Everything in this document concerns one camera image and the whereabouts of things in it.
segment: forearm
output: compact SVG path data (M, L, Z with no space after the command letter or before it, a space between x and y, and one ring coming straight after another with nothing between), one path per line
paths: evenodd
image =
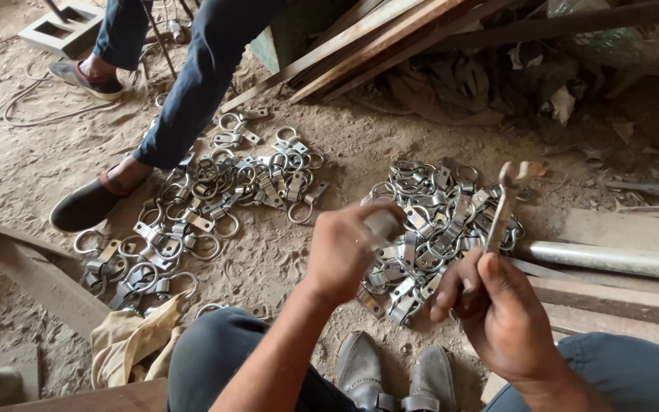
M300 282L210 411L294 410L312 351L333 310Z
M535 412L590 412L613 409L591 385L566 367L561 376L544 382L514 383Z

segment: sandy floor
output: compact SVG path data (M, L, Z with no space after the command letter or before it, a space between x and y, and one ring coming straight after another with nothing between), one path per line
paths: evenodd
M15 35L44 12L25 2L0 0L0 40ZM170 46L170 54L178 66L184 61L185 49ZM0 106L18 89L32 83L24 69L38 53L20 40L0 44ZM33 76L42 76L52 59L49 55L36 57L31 68ZM72 248L74 237L52 229L48 214L65 194L93 180L132 150L158 114L154 96L164 89L169 71L156 49L146 63L154 86L147 89L143 79L136 79L124 101L105 111L90 111L37 127L8 125L1 119L0 111L1 224ZM130 73L120 76L125 84L130 83ZM235 84L239 90L245 90L265 77L267 71L246 53L236 72ZM321 200L324 210L361 199L373 183L384 179L390 162L399 156L432 164L437 164L442 156L451 156L462 164L477 167L485 184L493 183L505 161L546 163L549 172L533 183L537 195L530 203L558 212L567 208L614 210L614 194L587 182L614 175L627 177L632 172L643 176L650 173L648 168L652 166L647 165L657 164L657 155L641 154L641 148L649 145L646 137L639 136L640 146L627 146L617 137L605 120L610 109L579 113L566 129L547 132L564 134L558 136L562 142L589 142L610 153L603 169L591 169L577 152L544 157L543 142L557 136L510 126L449 128L415 116L376 113L344 98L330 105L291 106L285 101L289 95L278 92L278 88L272 89L250 102L249 106L268 107L271 112L269 118L254 121L251 129L269 139L279 127L294 126L305 143L326 155L332 167L324 168L318 175L332 184ZM59 81L48 81L16 105L10 117L14 122L25 122L97 104L100 102L86 92ZM212 134L206 132L204 137ZM270 151L266 145L256 153ZM155 176L124 201L101 229L116 238L129 235L141 203L159 179ZM237 215L243 228L235 238L225 242L219 258L207 264L194 260L185 264L202 281L199 297L184 317L185 324L194 318L199 304L265 304L259 295L268 281L278 282L288 293L304 274L310 227L293 225L281 212L267 208L240 208ZM524 217L523 223L532 237L553 236L558 229L558 221L550 216L524 214ZM280 307L269 310L275 316ZM426 344L442 344L458 360L455 385L460 407L467 411L481 408L479 397L485 369L470 355L473 351L457 325L422 322L413 328L401 328L388 319L379 322L354 302L334 313L313 355L313 364L328 379L334 376L334 354L340 339L347 332L359 329L368 331L379 343L389 393L403 397L408 391L408 374L415 353ZM44 398L89 389L88 342L0 276L0 352L22 342L40 344ZM404 353L401 350L404 346L410 351Z

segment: trouser leg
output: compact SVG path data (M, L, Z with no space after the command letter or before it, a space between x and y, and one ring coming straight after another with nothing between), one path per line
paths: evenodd
M179 337L169 365L170 412L206 412L243 365L268 325L238 308L199 317ZM309 367L297 411L356 411L350 398Z
M571 369L615 410L659 410L659 345L628 336L585 333L562 339L558 349ZM526 410L530 408L508 384L484 411Z
M138 68L141 47L149 20L140 3L141 0L108 0L105 18L101 23L93 53L119 69ZM144 5L151 10L153 0Z
M157 125L133 153L136 160L171 169L183 159L217 110L246 44L285 0L205 0L193 22L193 39Z

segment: shoe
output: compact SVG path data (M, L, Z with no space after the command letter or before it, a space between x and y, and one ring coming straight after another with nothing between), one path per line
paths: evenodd
M416 359L411 372L411 388L400 407L405 412L456 412L452 365L449 354L441 346L427 346Z
M118 182L108 177L108 172L62 198L50 212L50 224L61 232L74 233L102 222L116 203L136 189L123 190Z
M378 347L365 332L352 332L337 354L337 388L357 407L393 412L393 397L383 392Z
M76 63L53 61L48 69L53 76L65 80L68 84L88 90L98 99L112 101L123 96L124 88L115 75L88 77L80 71L79 65L79 61Z

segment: workshop floor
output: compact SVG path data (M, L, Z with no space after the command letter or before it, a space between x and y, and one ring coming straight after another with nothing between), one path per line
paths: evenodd
M0 0L0 40L15 35L43 14L46 10L39 4ZM184 61L185 50L186 47L170 46L177 64ZM50 209L65 194L93 180L132 150L151 119L158 115L154 96L167 84L169 70L156 51L146 59L156 86L148 91L144 80L137 79L124 102L111 109L90 111L38 127L10 126L1 119L0 111L1 224L64 248L72 247L74 236L63 235L49 226ZM19 40L0 44L0 106L17 90L32 83L25 75L25 66L38 53ZM30 70L33 77L43 76L51 59L49 55L37 57ZM130 73L121 75L123 82L129 84ZM236 72L235 84L239 90L245 90L266 77L267 71L246 53ZM641 154L643 146L626 146L604 119L604 112L587 114L585 121L550 132L565 133L563 142L589 142L611 154L604 169L591 169L577 152L545 158L545 136L520 128L449 128L419 117L376 113L344 98L329 105L291 106L285 101L288 96L286 92L279 95L275 88L251 101L252 107L268 107L271 113L267 119L254 121L251 129L270 140L280 126L294 126L305 143L326 155L329 167L319 177L332 187L321 200L323 210L360 200L373 183L386 177L390 162L397 157L438 164L442 156L451 156L462 164L477 167L486 185L494 182L505 161L534 160L548 164L549 172L533 183L537 196L530 203L552 212L536 215L530 211L539 209L531 208L521 215L529 236L542 238L555 235L560 226L557 216L568 208L614 210L614 194L592 185L590 180L627 177L630 173L649 176L654 175L648 172L649 168L658 168L657 155ZM14 122L23 122L97 104L100 102L86 92L49 81L16 105L10 117ZM206 132L205 137L212 137L212 133ZM648 145L644 136L639 138L645 140L644 146ZM268 145L256 150L258 154L267 151ZM117 238L130 234L141 203L156 184L158 179L154 178L143 186L101 229ZM186 265L198 275L202 288L199 299L184 317L185 324L194 318L200 304L265 304L259 294L269 281L276 281L288 293L304 274L310 227L290 224L281 212L263 207L240 208L237 215L243 228L234 239L225 242L219 258L207 264L191 261ZM275 316L280 307L269 310ZM481 408L485 369L472 356L474 351L461 330L450 321L401 328L389 319L379 322L359 304L348 303L334 313L317 344L312 363L320 373L334 379L335 353L341 339L346 333L361 329L378 342L387 390L397 398L408 392L408 375L415 354L427 344L441 344L457 359L455 385L460 407L468 412ZM90 389L89 343L0 276L0 352L26 342L40 345L43 398Z

